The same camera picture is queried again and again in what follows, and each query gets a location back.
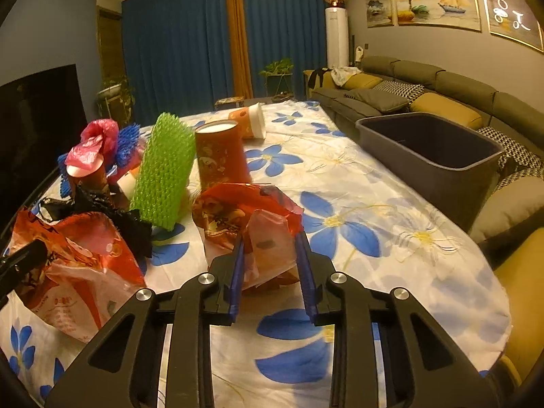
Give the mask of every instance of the green scrub brush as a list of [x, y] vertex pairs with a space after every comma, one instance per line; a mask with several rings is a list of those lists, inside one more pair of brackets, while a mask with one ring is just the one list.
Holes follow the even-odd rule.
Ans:
[[142, 220], [172, 230], [186, 196], [194, 158], [191, 127], [175, 115], [161, 114], [143, 154], [131, 210], [140, 210]]

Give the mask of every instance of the metal screw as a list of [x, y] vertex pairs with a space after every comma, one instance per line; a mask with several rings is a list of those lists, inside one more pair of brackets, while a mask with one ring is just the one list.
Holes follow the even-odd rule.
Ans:
[[408, 290], [404, 290], [404, 288], [397, 288], [393, 292], [393, 296], [395, 296], [397, 299], [400, 299], [401, 301], [404, 301], [410, 297], [410, 293]]
[[333, 273], [331, 275], [331, 281], [335, 284], [343, 284], [345, 281], [347, 281], [347, 277], [343, 273]]
[[199, 282], [202, 285], [211, 284], [214, 280], [216, 280], [216, 277], [214, 275], [212, 275], [211, 273], [202, 273], [199, 276]]
[[153, 296], [153, 291], [149, 290], [149, 288], [142, 288], [136, 292], [136, 299], [139, 301], [146, 301], [151, 296]]

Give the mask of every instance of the orange plastic bag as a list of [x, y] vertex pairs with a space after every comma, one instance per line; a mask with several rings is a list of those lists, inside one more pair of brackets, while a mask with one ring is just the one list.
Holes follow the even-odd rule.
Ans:
[[10, 253], [34, 239], [46, 244], [48, 260], [27, 275], [17, 294], [46, 323], [83, 342], [146, 286], [126, 242], [103, 213], [74, 215], [50, 226], [23, 209]]
[[294, 236], [303, 230], [304, 209], [272, 184], [219, 184], [196, 199], [192, 219], [199, 228], [208, 265], [244, 240], [243, 289], [298, 282]]

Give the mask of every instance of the orange curtain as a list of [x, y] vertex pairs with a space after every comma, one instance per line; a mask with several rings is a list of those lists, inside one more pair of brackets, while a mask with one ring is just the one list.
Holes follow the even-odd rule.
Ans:
[[227, 0], [228, 30], [231, 40], [232, 76], [235, 96], [253, 98], [249, 69], [248, 37], [245, 32], [244, 0]]

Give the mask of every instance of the houndstooth pillow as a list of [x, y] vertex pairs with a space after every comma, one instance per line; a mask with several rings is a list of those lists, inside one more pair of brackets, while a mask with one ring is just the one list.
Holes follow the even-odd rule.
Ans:
[[425, 92], [425, 87], [421, 84], [397, 83], [396, 81], [382, 81], [377, 86], [374, 86], [374, 89], [404, 97], [410, 104]]
[[499, 132], [493, 127], [483, 127], [478, 130], [478, 133], [483, 136], [487, 136], [493, 141], [499, 143], [504, 147], [504, 153], [499, 158], [499, 169], [502, 171], [504, 166], [510, 159], [515, 161], [517, 165], [515, 171], [521, 171], [524, 169], [541, 169], [544, 165], [542, 160], [536, 156], [533, 152], [527, 150], [527, 148], [513, 140], [511, 137]]
[[526, 178], [528, 176], [532, 176], [535, 178], [540, 178], [544, 181], [544, 171], [543, 169], [525, 169], [520, 170], [519, 172], [513, 173], [510, 176], [507, 176], [504, 178], [495, 188], [495, 193], [497, 190], [502, 189], [503, 187], [506, 187], [508, 184], [513, 183], [514, 181], [520, 180], [521, 178]]

